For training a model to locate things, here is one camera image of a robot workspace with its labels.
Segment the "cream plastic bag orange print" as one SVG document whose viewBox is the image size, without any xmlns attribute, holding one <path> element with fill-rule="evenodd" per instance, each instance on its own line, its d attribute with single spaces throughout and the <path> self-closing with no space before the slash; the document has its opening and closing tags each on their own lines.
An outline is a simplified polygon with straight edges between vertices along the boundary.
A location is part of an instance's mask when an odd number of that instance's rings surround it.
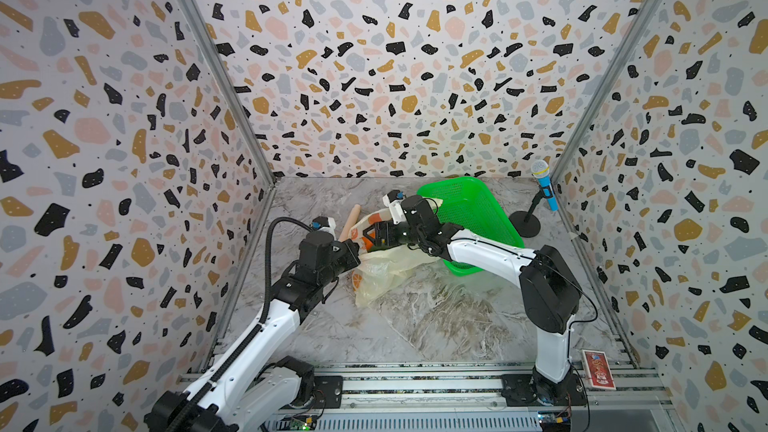
<svg viewBox="0 0 768 432">
<path fill-rule="evenodd" d="M 384 251 L 367 251 L 362 240 L 363 230 L 379 219 L 390 218 L 387 208 L 368 215 L 362 215 L 360 212 L 358 222 L 348 238 L 361 246 L 361 264 L 351 273 L 351 284 L 358 308 L 370 306 L 376 299 L 403 284 L 417 267 L 438 261 L 437 257 L 429 256 L 418 249 L 411 250 L 407 246 Z"/>
</svg>

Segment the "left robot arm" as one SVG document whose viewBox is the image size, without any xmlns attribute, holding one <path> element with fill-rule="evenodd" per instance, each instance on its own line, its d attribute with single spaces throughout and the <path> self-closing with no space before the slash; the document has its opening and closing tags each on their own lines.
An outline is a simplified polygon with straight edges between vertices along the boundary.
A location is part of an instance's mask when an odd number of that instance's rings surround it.
<svg viewBox="0 0 768 432">
<path fill-rule="evenodd" d="M 280 278 L 259 317 L 214 365 L 182 392 L 168 391 L 145 416 L 152 431 L 257 431 L 279 410 L 323 403 L 312 365 L 287 356 L 272 360 L 325 288 L 360 264 L 359 246 L 313 231 L 300 243 L 294 271 Z"/>
</svg>

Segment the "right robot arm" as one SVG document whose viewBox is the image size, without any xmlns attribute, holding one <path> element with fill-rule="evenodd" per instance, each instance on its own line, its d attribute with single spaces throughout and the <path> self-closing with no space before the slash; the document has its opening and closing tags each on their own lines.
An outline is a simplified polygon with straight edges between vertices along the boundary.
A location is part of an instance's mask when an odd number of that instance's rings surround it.
<svg viewBox="0 0 768 432">
<path fill-rule="evenodd" d="M 369 258 L 392 265 L 386 253 L 410 247 L 416 258 L 439 258 L 459 276 L 484 271 L 519 289 L 536 329 L 536 359 L 529 379 L 508 380 L 508 403 L 585 404 L 570 358 L 570 333 L 583 291 L 556 248 L 525 247 L 521 228 L 488 192 L 465 196 L 428 186 L 405 196 L 393 190 L 384 204 L 384 211 L 363 219 L 351 233 Z"/>
</svg>

